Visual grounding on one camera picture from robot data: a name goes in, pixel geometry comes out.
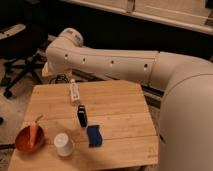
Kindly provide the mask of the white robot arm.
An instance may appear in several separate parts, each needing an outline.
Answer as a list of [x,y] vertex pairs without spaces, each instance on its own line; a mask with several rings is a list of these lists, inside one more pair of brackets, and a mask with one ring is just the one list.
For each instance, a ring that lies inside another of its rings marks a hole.
[[158,171],[213,171],[213,63],[168,52],[87,48],[73,28],[50,43],[46,57],[54,75],[77,69],[162,91]]

